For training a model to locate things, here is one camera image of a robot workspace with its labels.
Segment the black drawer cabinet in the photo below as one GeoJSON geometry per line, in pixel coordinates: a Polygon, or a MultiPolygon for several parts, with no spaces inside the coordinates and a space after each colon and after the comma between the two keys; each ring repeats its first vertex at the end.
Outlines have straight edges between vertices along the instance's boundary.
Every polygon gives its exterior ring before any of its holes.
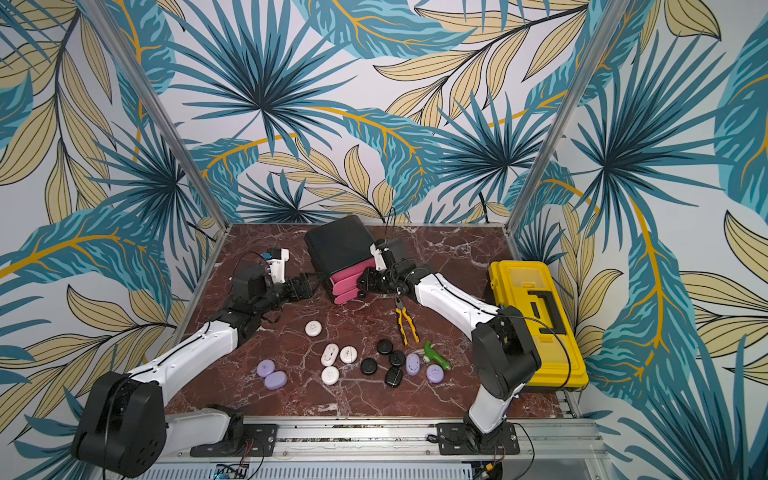
{"type": "Polygon", "coordinates": [[[371,233],[349,215],[309,230],[305,237],[313,266],[328,280],[344,278],[350,269],[373,259],[371,233]]]}

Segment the purple round earphone case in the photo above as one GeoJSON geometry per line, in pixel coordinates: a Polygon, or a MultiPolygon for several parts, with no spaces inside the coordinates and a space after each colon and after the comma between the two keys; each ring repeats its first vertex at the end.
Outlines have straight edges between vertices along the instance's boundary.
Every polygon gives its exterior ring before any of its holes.
{"type": "Polygon", "coordinates": [[[429,365],[426,369],[426,378],[432,384],[440,384],[444,381],[445,371],[439,365],[429,365]]]}
{"type": "Polygon", "coordinates": [[[260,378],[267,378],[276,371],[276,366],[273,360],[265,359],[259,362],[257,365],[257,375],[260,378]]]}

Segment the purple oval earphone case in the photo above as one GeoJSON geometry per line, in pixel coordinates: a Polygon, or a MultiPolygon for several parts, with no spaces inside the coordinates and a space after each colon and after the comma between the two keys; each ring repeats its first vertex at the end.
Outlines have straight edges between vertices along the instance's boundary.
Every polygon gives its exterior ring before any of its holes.
{"type": "Polygon", "coordinates": [[[417,353],[410,353],[405,360],[405,371],[409,376],[417,376],[421,370],[421,359],[417,353]]]}
{"type": "Polygon", "coordinates": [[[270,391],[275,391],[284,387],[287,381],[288,377],[284,371],[274,371],[264,378],[264,386],[270,391]]]}

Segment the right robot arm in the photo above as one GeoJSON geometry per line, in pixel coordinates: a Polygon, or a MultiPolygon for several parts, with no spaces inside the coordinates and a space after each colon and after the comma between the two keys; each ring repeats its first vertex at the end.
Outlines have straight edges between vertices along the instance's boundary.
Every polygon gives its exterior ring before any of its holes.
{"type": "Polygon", "coordinates": [[[375,242],[369,251],[374,265],[358,279],[363,291],[408,297],[440,314],[471,340],[481,386],[465,423],[479,437],[495,434],[506,420],[513,396],[542,367],[526,317],[514,307],[488,304],[443,274],[419,265],[400,240],[375,242]]]}

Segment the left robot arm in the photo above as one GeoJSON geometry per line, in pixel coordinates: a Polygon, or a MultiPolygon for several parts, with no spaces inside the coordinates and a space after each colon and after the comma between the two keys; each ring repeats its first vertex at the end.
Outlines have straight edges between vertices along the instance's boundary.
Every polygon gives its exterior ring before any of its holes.
{"type": "Polygon", "coordinates": [[[71,456],[126,478],[145,473],[160,457],[184,450],[237,455],[249,448],[241,413],[223,406],[168,416],[185,385],[245,345],[267,313],[311,298],[322,278],[283,278],[260,263],[236,270],[222,308],[166,353],[126,373],[94,383],[70,447],[71,456]]]}

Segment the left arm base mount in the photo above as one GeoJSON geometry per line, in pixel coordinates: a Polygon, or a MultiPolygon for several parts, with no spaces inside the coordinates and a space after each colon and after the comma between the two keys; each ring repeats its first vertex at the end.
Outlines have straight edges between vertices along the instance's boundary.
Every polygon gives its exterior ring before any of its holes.
{"type": "Polygon", "coordinates": [[[277,424],[239,424],[229,427],[222,440],[190,449],[196,457],[271,457],[274,452],[277,424]]]}

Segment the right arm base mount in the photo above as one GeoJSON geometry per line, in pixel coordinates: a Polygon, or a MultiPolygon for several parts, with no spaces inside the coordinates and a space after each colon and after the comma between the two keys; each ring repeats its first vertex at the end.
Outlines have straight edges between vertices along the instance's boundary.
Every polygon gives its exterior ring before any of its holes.
{"type": "Polygon", "coordinates": [[[503,422],[490,433],[482,433],[465,422],[436,425],[437,445],[441,455],[517,455],[518,436],[511,422],[503,422]]]}

